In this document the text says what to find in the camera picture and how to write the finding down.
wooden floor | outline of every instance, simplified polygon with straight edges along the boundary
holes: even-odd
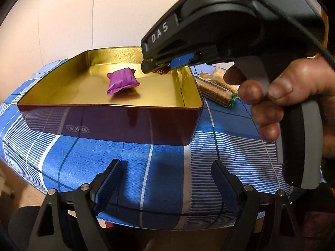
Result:
[[[15,190],[14,199],[3,194],[0,200],[0,220],[6,227],[11,214],[19,207],[41,205],[44,194],[24,182],[0,160],[0,169],[5,173],[6,185]],[[257,230],[262,220],[257,223]],[[153,231],[122,227],[125,233],[133,235],[143,246],[143,251],[219,251],[231,228],[206,231]]]

striped fabric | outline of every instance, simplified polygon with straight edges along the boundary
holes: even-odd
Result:
[[[30,130],[16,103],[65,61],[44,66],[0,106],[0,158],[41,192],[74,190],[91,182],[118,158],[125,173],[101,219],[148,229],[192,230],[230,226],[236,220],[211,177],[211,164],[216,159],[259,191],[293,191],[283,180],[274,143],[260,139],[250,107],[239,101],[235,108],[224,108],[205,99],[195,136],[185,147],[60,136],[56,126],[66,116],[66,108],[33,114],[40,132]],[[209,73],[212,68],[191,67],[195,75]],[[56,126],[45,129],[47,121]]]

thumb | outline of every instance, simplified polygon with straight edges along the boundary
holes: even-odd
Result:
[[[323,59],[298,59],[268,88],[268,97],[280,106],[294,105],[310,95],[335,95],[335,72]]]

metal screw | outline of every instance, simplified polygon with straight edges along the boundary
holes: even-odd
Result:
[[[82,184],[82,185],[80,186],[80,189],[81,189],[82,191],[87,191],[89,188],[90,188],[90,185],[87,184],[87,183]]]
[[[286,193],[283,190],[278,190],[277,193],[279,194],[279,196],[285,196]]]
[[[254,188],[253,188],[251,185],[245,185],[245,186],[244,186],[244,189],[245,189],[246,191],[252,191]]]
[[[49,191],[48,191],[48,194],[49,195],[54,195],[56,193],[56,190],[55,189],[50,189]]]

finger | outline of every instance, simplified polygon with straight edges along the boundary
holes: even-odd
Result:
[[[257,104],[263,98],[262,86],[255,80],[246,80],[238,88],[238,96],[247,105]]]
[[[258,133],[266,142],[273,142],[279,138],[280,128],[277,124],[267,124],[260,126]]]
[[[284,110],[271,101],[262,101],[251,106],[251,117],[259,126],[280,122],[284,117]]]
[[[223,76],[224,81],[230,85],[239,85],[246,77],[235,65],[231,66]]]
[[[281,106],[318,93],[335,95],[335,72],[323,58],[293,61],[268,88],[269,99]]]

